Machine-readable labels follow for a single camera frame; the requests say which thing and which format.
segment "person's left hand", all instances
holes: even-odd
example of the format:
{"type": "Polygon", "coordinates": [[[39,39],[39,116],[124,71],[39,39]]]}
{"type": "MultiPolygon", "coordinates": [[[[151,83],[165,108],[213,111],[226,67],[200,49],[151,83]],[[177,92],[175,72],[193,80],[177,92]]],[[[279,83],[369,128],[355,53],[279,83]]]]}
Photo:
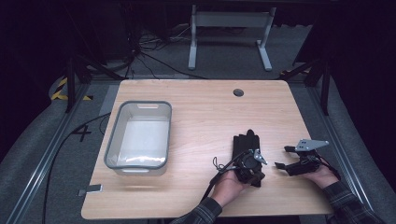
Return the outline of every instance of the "person's left hand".
{"type": "Polygon", "coordinates": [[[221,176],[210,197],[218,202],[221,207],[224,207],[237,198],[242,190],[247,189],[248,186],[250,185],[241,183],[235,172],[231,170],[221,176]]]}

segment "metal rail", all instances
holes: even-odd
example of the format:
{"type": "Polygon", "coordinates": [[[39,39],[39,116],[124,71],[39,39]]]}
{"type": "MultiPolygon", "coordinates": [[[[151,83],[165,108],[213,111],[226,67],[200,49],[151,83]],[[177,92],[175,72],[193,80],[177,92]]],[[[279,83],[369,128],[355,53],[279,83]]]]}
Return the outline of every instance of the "metal rail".
{"type": "Polygon", "coordinates": [[[335,147],[335,157],[337,158],[338,162],[341,165],[341,169],[346,176],[346,182],[348,183],[352,192],[361,200],[362,203],[369,206],[373,211],[373,207],[367,198],[366,193],[364,192],[363,186],[361,185],[361,180],[357,176],[353,166],[347,157],[346,151],[341,144],[340,139],[338,138],[337,132],[332,125],[332,121],[328,116],[323,114],[322,108],[320,106],[320,96],[319,93],[315,90],[315,88],[307,88],[309,96],[311,100],[314,102],[315,109],[318,111],[320,119],[322,120],[323,124],[326,127],[327,132],[330,135],[331,142],[334,144],[335,147]]]}
{"type": "Polygon", "coordinates": [[[18,199],[18,202],[14,206],[11,215],[8,217],[7,223],[22,222],[23,216],[29,208],[31,201],[35,197],[35,194],[37,193],[41,182],[46,176],[47,171],[49,170],[50,165],[54,160],[56,151],[58,150],[58,147],[62,142],[62,138],[64,137],[64,132],[67,129],[71,118],[73,118],[73,116],[75,115],[78,105],[83,99],[85,93],[87,92],[88,87],[88,84],[81,84],[80,88],[78,89],[75,105],[71,108],[69,113],[64,114],[64,117],[62,118],[61,123],[55,132],[55,135],[53,135],[51,141],[49,142],[49,145],[44,152],[41,161],[38,163],[37,167],[33,171],[29,182],[27,183],[23,193],[21,194],[21,197],[18,199]]]}

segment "metal leg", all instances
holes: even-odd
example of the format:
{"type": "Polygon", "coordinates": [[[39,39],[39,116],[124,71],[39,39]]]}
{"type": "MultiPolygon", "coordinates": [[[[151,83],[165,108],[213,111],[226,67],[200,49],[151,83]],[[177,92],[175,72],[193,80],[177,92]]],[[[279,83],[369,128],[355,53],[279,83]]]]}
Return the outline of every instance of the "metal leg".
{"type": "Polygon", "coordinates": [[[262,56],[262,63],[264,64],[265,71],[272,71],[272,65],[270,63],[270,59],[268,58],[267,50],[265,49],[265,43],[267,42],[268,35],[270,34],[271,25],[274,20],[276,8],[272,7],[269,13],[269,17],[267,19],[267,23],[264,28],[264,34],[262,36],[262,40],[257,41],[257,47],[259,48],[260,55],[262,56]]]}
{"type": "Polygon", "coordinates": [[[195,61],[197,56],[197,39],[196,39],[196,5],[192,6],[191,13],[191,46],[190,46],[190,58],[189,58],[189,69],[195,69],[195,61]]]}

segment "metal frame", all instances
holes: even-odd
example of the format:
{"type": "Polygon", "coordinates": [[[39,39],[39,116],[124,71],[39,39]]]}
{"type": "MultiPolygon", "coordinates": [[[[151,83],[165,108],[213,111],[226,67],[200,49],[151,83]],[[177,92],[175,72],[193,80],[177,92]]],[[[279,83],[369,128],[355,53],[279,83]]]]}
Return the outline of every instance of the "metal frame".
{"type": "Polygon", "coordinates": [[[196,5],[192,6],[191,12],[191,46],[189,69],[194,70],[197,54],[196,29],[198,26],[205,27],[256,27],[262,28],[263,36],[257,40],[257,47],[262,56],[265,71],[272,71],[272,65],[265,49],[271,25],[274,20],[276,8],[272,7],[270,12],[208,12],[197,11],[196,5]]]}

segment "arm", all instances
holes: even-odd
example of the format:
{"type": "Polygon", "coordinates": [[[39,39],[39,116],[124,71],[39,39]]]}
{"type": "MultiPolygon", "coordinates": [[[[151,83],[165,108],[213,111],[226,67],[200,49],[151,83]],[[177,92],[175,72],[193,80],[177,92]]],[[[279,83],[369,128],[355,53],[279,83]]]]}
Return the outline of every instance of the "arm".
{"type": "Polygon", "coordinates": [[[212,196],[205,198],[188,214],[173,220],[171,223],[213,223],[222,212],[222,208],[237,198],[240,192],[248,186],[249,184],[239,182],[234,171],[228,171],[219,179],[212,196]]]}
{"type": "Polygon", "coordinates": [[[321,165],[314,173],[303,174],[324,192],[334,210],[337,223],[374,224],[384,223],[372,210],[368,209],[332,171],[321,165]]]}

